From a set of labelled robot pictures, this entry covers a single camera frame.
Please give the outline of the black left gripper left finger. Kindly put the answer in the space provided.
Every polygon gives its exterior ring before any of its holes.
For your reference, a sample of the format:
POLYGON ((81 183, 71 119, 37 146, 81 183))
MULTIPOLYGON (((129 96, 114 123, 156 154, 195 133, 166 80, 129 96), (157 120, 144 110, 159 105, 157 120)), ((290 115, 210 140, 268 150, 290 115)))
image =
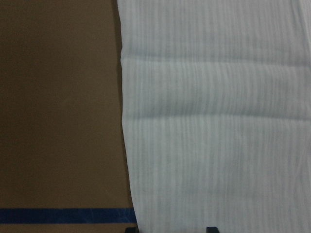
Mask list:
POLYGON ((128 227, 125 229, 124 233, 139 233, 139 230, 137 227, 128 227))

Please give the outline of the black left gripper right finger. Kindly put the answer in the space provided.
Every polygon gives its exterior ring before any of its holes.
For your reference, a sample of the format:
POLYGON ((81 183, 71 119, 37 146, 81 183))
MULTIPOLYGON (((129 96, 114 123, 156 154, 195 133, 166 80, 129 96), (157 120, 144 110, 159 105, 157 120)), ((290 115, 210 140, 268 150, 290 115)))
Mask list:
POLYGON ((218 228, 217 227, 207 227, 206 232, 207 233, 218 233, 218 228))

